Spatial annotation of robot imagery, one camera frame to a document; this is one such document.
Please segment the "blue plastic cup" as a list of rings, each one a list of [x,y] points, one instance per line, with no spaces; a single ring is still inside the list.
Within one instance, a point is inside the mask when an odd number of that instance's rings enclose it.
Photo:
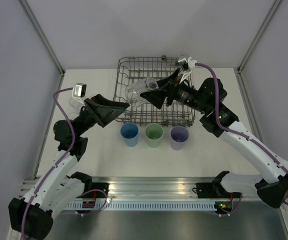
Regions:
[[[135,123],[125,123],[120,128],[120,134],[128,147],[135,147],[138,143],[139,128]]]

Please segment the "green plastic cup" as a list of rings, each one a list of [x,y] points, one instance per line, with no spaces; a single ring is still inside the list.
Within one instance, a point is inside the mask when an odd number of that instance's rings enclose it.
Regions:
[[[145,128],[145,136],[150,148],[157,148],[163,135],[164,130],[162,126],[157,123],[151,123]]]

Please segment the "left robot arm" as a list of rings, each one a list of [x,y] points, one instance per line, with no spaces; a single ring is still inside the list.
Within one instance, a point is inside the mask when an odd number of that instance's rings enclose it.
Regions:
[[[66,117],[54,124],[54,139],[59,145],[50,167],[22,198],[13,198],[8,205],[14,231],[23,237],[43,240],[68,204],[79,196],[92,195],[92,177],[88,174],[75,172],[65,185],[61,185],[62,181],[86,152],[88,138],[82,135],[95,125],[106,127],[129,106],[127,102],[97,94],[84,99],[76,118]]]

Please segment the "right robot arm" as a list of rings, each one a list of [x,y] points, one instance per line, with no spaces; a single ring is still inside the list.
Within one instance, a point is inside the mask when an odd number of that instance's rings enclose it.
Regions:
[[[227,92],[215,73],[211,75],[195,89],[181,79],[182,72],[177,69],[169,77],[157,81],[155,88],[142,92],[140,97],[158,109],[178,102],[200,112],[202,126],[237,150],[259,172],[258,175],[243,175],[222,171],[212,181],[215,196],[255,195],[268,206],[279,208],[288,198],[288,161],[269,150],[223,104]]]

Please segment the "purple plastic cup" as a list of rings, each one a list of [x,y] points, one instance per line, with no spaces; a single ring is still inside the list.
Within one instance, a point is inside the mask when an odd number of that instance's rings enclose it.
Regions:
[[[175,126],[170,131],[170,146],[173,150],[181,150],[189,139],[189,131],[183,126]]]

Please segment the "clear glass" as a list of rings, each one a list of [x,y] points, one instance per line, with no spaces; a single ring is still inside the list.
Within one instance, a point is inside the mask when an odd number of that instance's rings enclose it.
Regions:
[[[134,83],[131,83],[125,88],[125,97],[126,101],[133,107],[138,108],[143,104],[148,103],[143,97],[141,97],[141,93],[145,93],[151,90],[158,89],[157,80],[152,77],[145,77],[140,79]]]
[[[84,106],[84,104],[81,101],[75,99],[74,97],[70,98],[69,105],[71,108],[71,112],[73,113],[79,113],[81,108]]]

